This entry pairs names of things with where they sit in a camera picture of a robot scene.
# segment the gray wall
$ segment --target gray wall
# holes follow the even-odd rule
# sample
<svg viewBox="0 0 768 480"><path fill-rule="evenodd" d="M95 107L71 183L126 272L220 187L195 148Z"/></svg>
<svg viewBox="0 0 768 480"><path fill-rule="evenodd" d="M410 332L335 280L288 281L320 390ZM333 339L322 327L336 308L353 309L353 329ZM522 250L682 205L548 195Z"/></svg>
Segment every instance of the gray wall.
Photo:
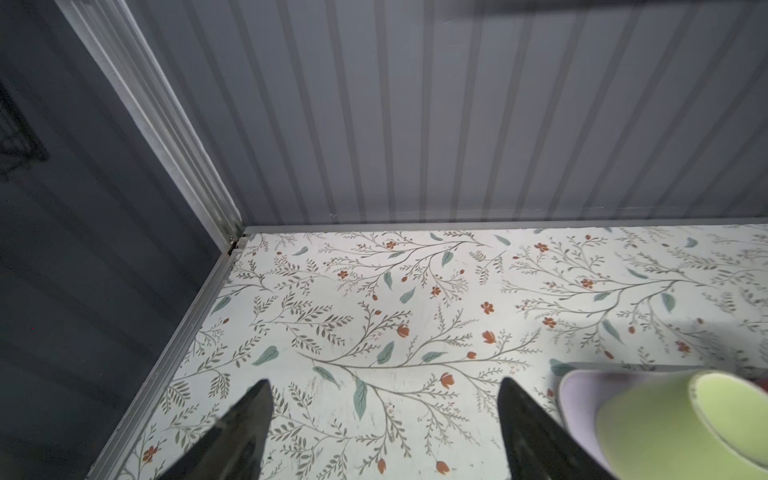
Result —
<svg viewBox="0 0 768 480"><path fill-rule="evenodd" d="M0 478L83 478L217 248L53 2L0 1L48 161L0 180Z"/></svg>
<svg viewBox="0 0 768 480"><path fill-rule="evenodd" d="M760 214L768 3L581 3L131 8L246 224Z"/></svg>

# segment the green leaf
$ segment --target green leaf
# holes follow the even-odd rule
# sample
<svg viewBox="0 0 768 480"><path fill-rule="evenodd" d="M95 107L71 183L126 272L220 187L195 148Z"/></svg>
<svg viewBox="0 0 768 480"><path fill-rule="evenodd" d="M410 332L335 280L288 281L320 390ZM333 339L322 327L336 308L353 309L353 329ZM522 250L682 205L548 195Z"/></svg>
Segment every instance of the green leaf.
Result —
<svg viewBox="0 0 768 480"><path fill-rule="evenodd" d="M400 297L400 302L402 302L402 303L407 303L407 302L408 302L408 300L410 300L410 299L411 299L411 297L413 296L413 293L414 293L415 291L416 291L416 287L413 287L413 288L411 288L411 291L410 291L410 292L405 292L405 293L404 293L404 294L403 294L403 295Z"/></svg>
<svg viewBox="0 0 768 480"><path fill-rule="evenodd" d="M603 320L603 328L606 332L610 333L611 336L613 336L616 340L619 341L622 345L624 342L621 341L621 337L619 336L619 332L616 331L613 325L611 325L611 322L609 322L607 319Z"/></svg>
<svg viewBox="0 0 768 480"><path fill-rule="evenodd" d="M632 270L631 268L627 268L627 270L629 270L629 273L631 273L632 275L635 275L637 278L646 278L646 279L648 278L648 275L643 275L642 273L638 273Z"/></svg>
<svg viewBox="0 0 768 480"><path fill-rule="evenodd" d="M389 361L389 359L392 358L392 351L395 349L395 343L389 342L387 343L381 352L379 352L379 355L376 356L376 363L379 365L384 365Z"/></svg>
<svg viewBox="0 0 768 480"><path fill-rule="evenodd" d="M571 370L576 370L576 367L556 359L549 359L549 368L556 376L563 376Z"/></svg>
<svg viewBox="0 0 768 480"><path fill-rule="evenodd" d="M667 312L671 313L676 303L674 297L669 293L664 292L661 294L661 301L664 302L664 306L667 308Z"/></svg>
<svg viewBox="0 0 768 480"><path fill-rule="evenodd" d="M432 360L434 360L434 359L436 359L438 357L441 357L443 355L445 355L445 352L429 352L429 353L425 353L424 356L422 357L422 362L429 363Z"/></svg>
<svg viewBox="0 0 768 480"><path fill-rule="evenodd" d="M362 414L366 412L366 397L368 396L368 386L361 379L355 379L357 388L355 388L355 396L353 400L355 403L355 412L359 419L362 419Z"/></svg>
<svg viewBox="0 0 768 480"><path fill-rule="evenodd" d="M253 365L261 365L262 363L269 362L270 360L275 360L277 356L280 354L280 352L277 351L277 347L272 345L268 346L266 350L264 350L264 353L259 356L259 358L256 360L256 362L253 362Z"/></svg>
<svg viewBox="0 0 768 480"><path fill-rule="evenodd" d="M223 309L225 306L227 306L227 304L230 302L230 300L232 300L232 297L229 296L229 295L227 295L223 299L219 300L219 303L217 303L216 306L214 307L214 312L217 312L218 310Z"/></svg>
<svg viewBox="0 0 768 480"><path fill-rule="evenodd" d="M316 366L313 368L315 372L318 372L320 376L322 376L325 380L328 380L329 382L332 382L333 385L341 388L339 384L336 382L336 379L333 378L333 374L329 372L328 370L324 369L322 366Z"/></svg>

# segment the flower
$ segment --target flower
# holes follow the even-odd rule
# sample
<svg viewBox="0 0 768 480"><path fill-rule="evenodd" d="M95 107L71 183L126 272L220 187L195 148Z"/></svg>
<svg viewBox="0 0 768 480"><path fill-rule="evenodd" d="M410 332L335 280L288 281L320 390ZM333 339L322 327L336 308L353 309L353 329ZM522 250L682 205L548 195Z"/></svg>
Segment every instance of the flower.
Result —
<svg viewBox="0 0 768 480"><path fill-rule="evenodd" d="M435 468L437 468L437 471L439 473L442 473L443 475L451 471L451 469L448 468L445 462L437 462L437 465L435 466Z"/></svg>
<svg viewBox="0 0 768 480"><path fill-rule="evenodd" d="M148 448L147 451L144 452L144 457L142 458L142 460L144 460L144 463L151 462L152 461L152 457L154 456L154 454L157 453L158 450L160 450L159 447L150 447L150 448Z"/></svg>
<svg viewBox="0 0 768 480"><path fill-rule="evenodd" d="M453 375L448 372L443 373L440 375L440 383L442 383L442 386L445 388L450 388L450 386L453 385Z"/></svg>
<svg viewBox="0 0 768 480"><path fill-rule="evenodd" d="M678 352L682 352L683 354L690 353L690 346L686 345L685 342L678 340L675 343L677 344Z"/></svg>

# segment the floral tabletop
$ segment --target floral tabletop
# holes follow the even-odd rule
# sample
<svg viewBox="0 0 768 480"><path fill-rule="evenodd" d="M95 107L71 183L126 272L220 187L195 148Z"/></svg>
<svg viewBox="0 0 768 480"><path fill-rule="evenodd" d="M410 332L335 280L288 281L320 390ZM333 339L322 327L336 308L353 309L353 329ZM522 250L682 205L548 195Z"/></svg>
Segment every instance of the floral tabletop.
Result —
<svg viewBox="0 0 768 480"><path fill-rule="evenodd" d="M573 363L768 366L768 227L256 234L120 478L154 478L259 379L262 478L509 476L496 396L557 418Z"/></svg>

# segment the light green cup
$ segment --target light green cup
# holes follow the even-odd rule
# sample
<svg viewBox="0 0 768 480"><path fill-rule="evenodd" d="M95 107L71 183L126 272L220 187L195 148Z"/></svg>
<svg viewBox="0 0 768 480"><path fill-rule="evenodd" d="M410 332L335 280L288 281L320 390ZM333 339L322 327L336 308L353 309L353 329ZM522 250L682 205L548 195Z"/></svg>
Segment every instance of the light green cup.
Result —
<svg viewBox="0 0 768 480"><path fill-rule="evenodd" d="M768 394L729 373L636 385L602 405L597 431L620 480L768 480Z"/></svg>

